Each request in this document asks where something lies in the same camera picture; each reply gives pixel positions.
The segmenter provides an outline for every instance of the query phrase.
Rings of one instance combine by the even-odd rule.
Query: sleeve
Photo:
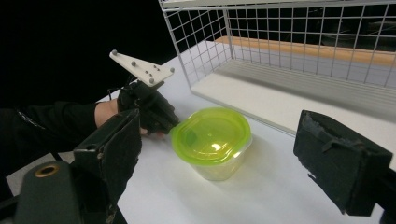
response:
[[[56,102],[0,110],[0,175],[50,152],[71,151],[96,130],[97,104]]]

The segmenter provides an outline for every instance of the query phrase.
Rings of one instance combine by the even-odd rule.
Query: metal grid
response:
[[[235,59],[396,89],[396,1],[159,1],[190,86]]]

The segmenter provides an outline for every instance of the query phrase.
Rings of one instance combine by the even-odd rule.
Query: white plastic bracket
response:
[[[175,68],[173,67],[168,68],[155,63],[136,59],[120,54],[115,49],[110,52],[110,58],[150,87],[163,82],[175,72]]]

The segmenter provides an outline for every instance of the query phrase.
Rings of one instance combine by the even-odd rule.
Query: black glove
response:
[[[157,91],[141,81],[131,83],[120,90],[117,100],[119,112],[139,109],[140,127],[150,133],[165,133],[178,125],[175,108]]]

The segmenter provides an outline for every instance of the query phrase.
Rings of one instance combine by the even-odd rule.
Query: translucent plastic container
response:
[[[224,107],[193,113],[171,135],[176,154],[208,180],[231,177],[243,163],[252,142],[245,117]]]

